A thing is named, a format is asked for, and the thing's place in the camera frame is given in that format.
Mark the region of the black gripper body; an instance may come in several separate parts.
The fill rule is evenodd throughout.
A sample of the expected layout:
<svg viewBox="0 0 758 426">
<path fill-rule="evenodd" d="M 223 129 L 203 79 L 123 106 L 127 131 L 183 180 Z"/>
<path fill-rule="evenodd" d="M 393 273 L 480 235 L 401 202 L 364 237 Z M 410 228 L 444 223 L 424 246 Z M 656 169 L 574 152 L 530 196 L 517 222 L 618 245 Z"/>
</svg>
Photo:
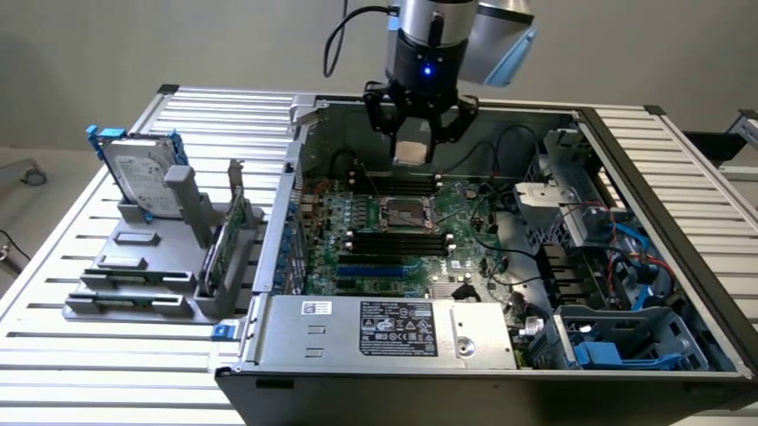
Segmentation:
<svg viewBox="0 0 758 426">
<path fill-rule="evenodd" d="M 458 109 L 458 120 L 472 119 L 472 101 L 458 95 L 458 74 L 468 47 L 468 39 L 429 46 L 416 41 L 404 29 L 397 31 L 388 89 L 394 120 L 437 119 L 452 107 Z"/>
</svg>

